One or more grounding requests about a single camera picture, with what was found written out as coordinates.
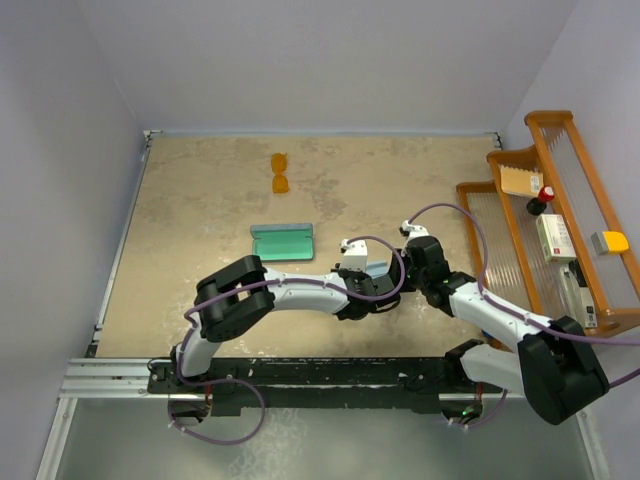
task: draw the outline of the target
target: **tan box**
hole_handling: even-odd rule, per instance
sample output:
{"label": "tan box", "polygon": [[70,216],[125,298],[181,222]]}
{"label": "tan box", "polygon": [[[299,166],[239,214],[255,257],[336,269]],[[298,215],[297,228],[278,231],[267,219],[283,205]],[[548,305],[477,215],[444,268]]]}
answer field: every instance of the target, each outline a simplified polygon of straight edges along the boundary
{"label": "tan box", "polygon": [[576,258],[562,215],[540,215],[536,219],[536,228],[545,262],[569,263]]}

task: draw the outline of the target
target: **wooden tabletop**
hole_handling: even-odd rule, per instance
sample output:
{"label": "wooden tabletop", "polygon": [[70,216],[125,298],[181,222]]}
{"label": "wooden tabletop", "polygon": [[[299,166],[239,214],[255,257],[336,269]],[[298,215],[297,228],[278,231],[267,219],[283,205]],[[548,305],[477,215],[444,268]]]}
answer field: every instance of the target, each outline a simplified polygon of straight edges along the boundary
{"label": "wooden tabletop", "polygon": [[[188,327],[196,283],[251,252],[253,224],[311,222],[315,258],[277,264],[324,274],[340,240],[382,236],[420,207],[456,200],[456,184],[491,178],[486,137],[175,138],[154,140],[109,302],[100,357],[166,356]],[[290,192],[271,192],[270,156],[288,154]],[[461,215],[436,209],[419,222],[442,243],[452,270],[472,273]],[[389,261],[368,242],[369,261]],[[476,337],[472,325],[419,294],[361,321],[309,311],[274,312],[221,356],[433,356]]]}

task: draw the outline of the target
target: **gray floor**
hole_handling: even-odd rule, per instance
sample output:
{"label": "gray floor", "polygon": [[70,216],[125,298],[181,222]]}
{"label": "gray floor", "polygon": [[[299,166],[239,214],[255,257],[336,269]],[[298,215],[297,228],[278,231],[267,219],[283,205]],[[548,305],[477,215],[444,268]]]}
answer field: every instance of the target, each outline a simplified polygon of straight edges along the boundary
{"label": "gray floor", "polygon": [[[232,438],[258,418],[208,419],[201,433]],[[236,447],[167,428],[161,400],[80,400],[58,479],[591,479],[575,419],[552,427],[521,400],[469,432],[400,410],[271,410]]]}

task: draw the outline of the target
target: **wall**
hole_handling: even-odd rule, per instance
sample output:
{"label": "wall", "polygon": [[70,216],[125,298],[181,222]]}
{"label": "wall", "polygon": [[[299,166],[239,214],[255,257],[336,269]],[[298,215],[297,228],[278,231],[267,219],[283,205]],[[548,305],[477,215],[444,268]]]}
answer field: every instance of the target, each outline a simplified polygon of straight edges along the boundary
{"label": "wall", "polygon": [[[508,148],[531,144],[531,110],[569,109],[633,248],[640,252],[640,3],[581,0],[506,130]],[[638,339],[640,331],[627,336]],[[640,366],[638,349],[597,351],[610,380]],[[638,478],[640,379],[594,405],[614,478]]]}
{"label": "wall", "polygon": [[35,477],[66,359],[91,337],[142,144],[75,3],[3,1],[3,478]]}
{"label": "wall", "polygon": [[576,0],[77,0],[145,128],[486,132]]}

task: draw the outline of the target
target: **black mounting base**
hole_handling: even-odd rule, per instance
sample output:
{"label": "black mounting base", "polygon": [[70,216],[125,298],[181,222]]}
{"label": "black mounting base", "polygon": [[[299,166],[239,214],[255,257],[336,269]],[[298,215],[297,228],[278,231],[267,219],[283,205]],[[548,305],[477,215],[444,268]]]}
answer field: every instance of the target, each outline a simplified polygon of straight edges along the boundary
{"label": "black mounting base", "polygon": [[[203,393],[181,384],[169,358],[154,360],[149,369],[151,394]],[[475,393],[476,385],[461,379],[451,363],[438,357],[402,358],[213,358],[206,379],[232,376],[258,388],[269,408],[408,409],[440,413],[439,394]],[[485,392],[500,392],[485,386]],[[213,416],[240,415],[258,407],[255,395],[237,384],[212,390]],[[461,407],[469,401],[461,402]]]}

